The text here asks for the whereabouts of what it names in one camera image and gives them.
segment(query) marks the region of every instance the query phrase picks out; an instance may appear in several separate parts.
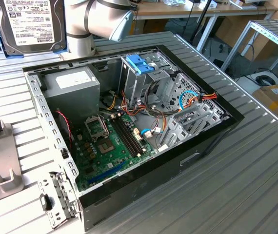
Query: yellow wire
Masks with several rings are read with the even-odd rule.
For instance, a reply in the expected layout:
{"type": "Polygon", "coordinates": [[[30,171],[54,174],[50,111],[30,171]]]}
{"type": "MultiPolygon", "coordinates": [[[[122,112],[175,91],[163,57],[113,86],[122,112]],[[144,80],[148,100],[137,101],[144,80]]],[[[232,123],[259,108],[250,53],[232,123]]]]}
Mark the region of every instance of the yellow wire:
{"type": "Polygon", "coordinates": [[[109,107],[109,108],[106,108],[108,111],[112,110],[115,106],[115,99],[116,99],[116,95],[114,95],[114,98],[113,98],[113,102],[112,102],[112,105],[109,107]]]}
{"type": "Polygon", "coordinates": [[[209,97],[209,96],[213,96],[213,95],[215,95],[215,93],[204,95],[204,97],[209,97]]]}

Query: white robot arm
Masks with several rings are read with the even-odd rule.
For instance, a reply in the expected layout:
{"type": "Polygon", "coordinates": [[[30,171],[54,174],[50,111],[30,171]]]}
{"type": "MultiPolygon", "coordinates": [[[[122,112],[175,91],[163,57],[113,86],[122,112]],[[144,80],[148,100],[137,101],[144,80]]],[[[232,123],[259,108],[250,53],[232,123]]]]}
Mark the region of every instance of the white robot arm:
{"type": "Polygon", "coordinates": [[[66,0],[68,52],[63,59],[93,55],[93,36],[120,41],[128,35],[134,14],[128,0],[66,0]]]}

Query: circuit board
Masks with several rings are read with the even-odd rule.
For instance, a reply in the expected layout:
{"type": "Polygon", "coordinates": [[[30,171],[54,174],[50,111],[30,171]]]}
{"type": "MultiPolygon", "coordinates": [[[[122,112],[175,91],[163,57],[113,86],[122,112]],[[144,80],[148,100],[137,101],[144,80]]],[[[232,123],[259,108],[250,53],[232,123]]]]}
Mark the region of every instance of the circuit board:
{"type": "MultiPolygon", "coordinates": [[[[120,117],[124,124],[128,125],[129,132],[134,136],[135,125],[128,115],[120,117]]],[[[76,183],[79,191],[83,191],[98,182],[105,180],[124,169],[133,166],[155,154],[154,149],[146,141],[139,141],[142,149],[145,149],[141,156],[133,156],[122,142],[109,119],[104,123],[109,131],[107,138],[100,137],[96,142],[91,137],[85,125],[77,126],[72,133],[71,154],[79,170],[76,183]]]]}

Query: aluminum table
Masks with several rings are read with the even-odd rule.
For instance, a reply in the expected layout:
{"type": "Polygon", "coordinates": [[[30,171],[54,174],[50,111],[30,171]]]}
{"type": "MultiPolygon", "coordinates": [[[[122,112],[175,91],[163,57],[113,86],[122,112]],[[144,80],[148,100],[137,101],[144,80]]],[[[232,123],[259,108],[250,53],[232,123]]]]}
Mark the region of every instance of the aluminum table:
{"type": "MultiPolygon", "coordinates": [[[[228,55],[228,58],[222,65],[221,67],[222,71],[225,71],[227,69],[230,62],[235,57],[236,52],[239,49],[241,43],[245,40],[245,38],[247,37],[251,29],[254,29],[256,32],[254,33],[254,35],[251,37],[251,39],[247,44],[253,45],[256,37],[259,34],[262,34],[263,36],[267,37],[268,39],[270,39],[271,41],[273,41],[275,44],[278,45],[278,20],[272,19],[272,20],[249,21],[245,29],[243,30],[241,36],[239,37],[236,44],[234,45],[233,49],[231,50],[230,54],[228,55]]],[[[244,56],[249,48],[250,46],[247,45],[242,51],[241,55],[244,56]]],[[[277,64],[278,64],[278,59],[272,64],[270,70],[273,70],[277,64]]]]}
{"type": "MultiPolygon", "coordinates": [[[[97,40],[101,53],[164,44],[245,115],[207,157],[93,228],[91,234],[278,233],[278,119],[170,32],[97,40]]],[[[25,188],[0,200],[0,233],[82,233],[76,218],[53,231],[37,180],[58,170],[21,67],[57,55],[5,59],[0,52],[0,118],[13,124],[25,188]]]]}

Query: gray power supply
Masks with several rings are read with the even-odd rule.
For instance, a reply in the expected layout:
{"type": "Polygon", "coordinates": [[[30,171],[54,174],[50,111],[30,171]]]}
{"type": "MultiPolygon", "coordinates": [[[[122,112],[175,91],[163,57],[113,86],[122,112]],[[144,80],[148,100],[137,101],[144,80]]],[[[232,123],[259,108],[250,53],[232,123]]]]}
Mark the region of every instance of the gray power supply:
{"type": "Polygon", "coordinates": [[[52,111],[59,109],[72,122],[97,114],[100,83],[88,67],[48,74],[42,81],[52,111]]]}

